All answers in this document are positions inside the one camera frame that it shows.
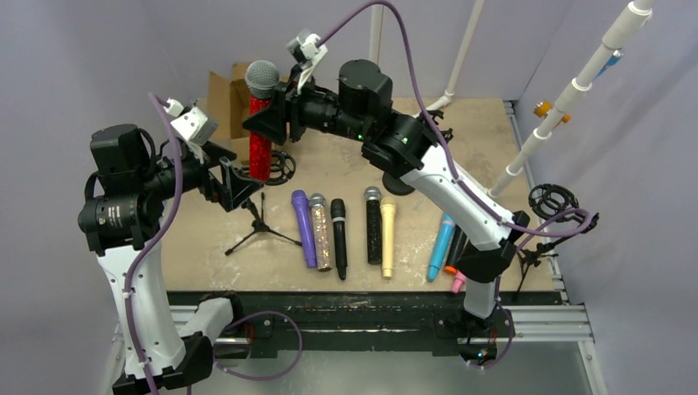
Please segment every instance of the gray wall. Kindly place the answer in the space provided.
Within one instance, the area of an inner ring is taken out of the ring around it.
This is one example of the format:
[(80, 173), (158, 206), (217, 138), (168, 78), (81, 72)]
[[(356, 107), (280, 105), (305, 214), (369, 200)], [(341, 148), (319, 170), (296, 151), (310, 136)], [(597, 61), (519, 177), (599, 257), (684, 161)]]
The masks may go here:
[[(625, 3), (574, 2), (519, 103), (525, 134), (539, 124), (534, 104), (556, 98)], [(566, 185), (601, 212), (596, 230), (560, 247), (560, 265), (617, 394), (698, 386), (698, 4), (660, 0), (654, 11), (531, 160), (539, 183)]]
[(102, 393), (116, 313), (77, 227), (90, 135), (160, 140), (147, 92), (181, 92), (136, 0), (5, 2), (0, 37), (0, 392)]
[[(194, 96), (207, 91), (208, 70), (230, 75), (234, 62), (265, 58), (287, 73), (293, 59), (286, 43), (302, 29), (324, 35), (360, 1), (143, 0), (184, 85)], [(473, 0), (395, 0), (411, 40), (421, 93), (440, 96), (446, 87)], [(468, 50), (456, 93), (460, 97), (518, 99), (562, 22), (571, 0), (487, 0)], [(370, 10), (328, 42), (329, 54), (315, 72), (335, 88), (339, 67), (367, 58)], [(397, 22), (384, 13), (379, 65), (393, 78), (396, 97), (411, 96)]]

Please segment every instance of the beige microphone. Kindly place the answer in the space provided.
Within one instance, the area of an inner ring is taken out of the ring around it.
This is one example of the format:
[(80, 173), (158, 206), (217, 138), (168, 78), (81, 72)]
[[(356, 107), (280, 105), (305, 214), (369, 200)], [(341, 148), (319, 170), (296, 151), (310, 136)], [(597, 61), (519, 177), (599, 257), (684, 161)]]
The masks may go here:
[(383, 278), (393, 278), (393, 256), (395, 250), (395, 212), (398, 206), (393, 197), (380, 201), (380, 216), (383, 220)]

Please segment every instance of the silver microphone grille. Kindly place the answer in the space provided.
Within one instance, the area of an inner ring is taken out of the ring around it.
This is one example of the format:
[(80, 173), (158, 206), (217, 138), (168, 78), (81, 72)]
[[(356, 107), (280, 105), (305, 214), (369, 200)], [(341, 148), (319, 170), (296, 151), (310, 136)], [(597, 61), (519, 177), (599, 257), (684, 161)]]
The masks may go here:
[(252, 62), (244, 74), (249, 93), (257, 99), (266, 100), (272, 97), (274, 87), (279, 83), (279, 71), (274, 63), (268, 60)]

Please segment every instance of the handheld microphone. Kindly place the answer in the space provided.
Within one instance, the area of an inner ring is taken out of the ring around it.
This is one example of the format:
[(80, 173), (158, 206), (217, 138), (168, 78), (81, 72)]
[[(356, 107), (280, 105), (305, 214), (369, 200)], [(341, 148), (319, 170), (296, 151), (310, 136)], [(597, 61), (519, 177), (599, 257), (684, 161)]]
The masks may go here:
[[(267, 107), (274, 87), (279, 83), (279, 71), (267, 60), (252, 62), (244, 74), (249, 88), (249, 114)], [(272, 142), (254, 131), (249, 134), (249, 176), (262, 181), (271, 176)]]
[(340, 280), (347, 279), (347, 237), (344, 230), (347, 209), (342, 199), (334, 199), (329, 204), (329, 213), (334, 226), (334, 264)]
[(434, 244), (434, 249), (431, 251), (429, 270), (426, 273), (426, 280), (428, 282), (432, 282), (436, 278), (436, 275), (439, 274), (439, 270), (441, 270), (441, 265), (444, 264), (446, 249), (449, 247), (449, 241), (451, 240), (455, 225), (454, 220), (444, 213), (441, 219), (439, 235), (436, 236), (436, 243)]
[(448, 274), (453, 274), (454, 276), (458, 272), (456, 269), (456, 262), (460, 259), (465, 251), (465, 243), (468, 241), (468, 236), (463, 233), (460, 226), (456, 225), (454, 229), (454, 238), (451, 241), (451, 248), (449, 249), (449, 254), (446, 255), (446, 266), (444, 267), (444, 272)]
[(463, 288), (463, 284), (465, 284), (465, 275), (462, 274), (459, 270), (456, 271), (456, 277), (454, 278), (454, 283), (451, 285), (451, 292), (454, 294), (458, 294), (460, 292), (460, 289)]
[(303, 255), (305, 265), (309, 268), (318, 266), (318, 259), (315, 257), (315, 242), (313, 241), (313, 230), (310, 226), (310, 215), (308, 213), (308, 197), (301, 190), (293, 191), (291, 194), (291, 205), (295, 209), (295, 218), (298, 220), (298, 231), (300, 232), (300, 243), (303, 245)]
[(395, 250), (395, 212), (398, 205), (395, 198), (386, 196), (380, 202), (380, 215), (383, 217), (383, 278), (393, 278), (393, 255)]
[(320, 193), (310, 195), (310, 219), (313, 222), (313, 236), (315, 239), (315, 255), (318, 259), (318, 271), (332, 270), (332, 259), (329, 256), (329, 233), (327, 230), (327, 216), (325, 215), (325, 196)]
[(366, 251), (369, 265), (380, 265), (383, 262), (383, 246), (381, 243), (380, 190), (368, 187), (364, 192), (366, 199)]

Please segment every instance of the microphone stand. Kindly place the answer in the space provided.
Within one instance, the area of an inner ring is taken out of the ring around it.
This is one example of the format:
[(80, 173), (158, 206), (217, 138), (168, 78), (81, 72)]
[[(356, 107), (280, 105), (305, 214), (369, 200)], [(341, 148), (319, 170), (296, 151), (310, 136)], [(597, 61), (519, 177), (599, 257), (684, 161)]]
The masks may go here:
[(249, 210), (249, 212), (252, 213), (252, 216), (254, 216), (254, 221), (252, 221), (252, 232), (250, 232), (249, 235), (246, 235), (240, 242), (238, 242), (238, 244), (227, 249), (225, 251), (226, 256), (232, 254), (235, 251), (235, 249), (242, 245), (242, 243), (244, 243), (250, 237), (256, 235), (257, 233), (271, 233), (272, 235), (281, 237), (282, 239), (286, 239), (295, 245), (303, 245), (300, 241), (293, 240), (292, 238), (286, 235), (282, 235), (281, 233), (271, 229), (269, 225), (267, 225), (267, 223), (264, 222), (264, 199), (264, 192), (262, 192), (262, 215), (259, 215), (259, 211), (257, 211), (257, 206), (255, 206), (255, 204), (249, 198), (240, 205), (242, 208)]

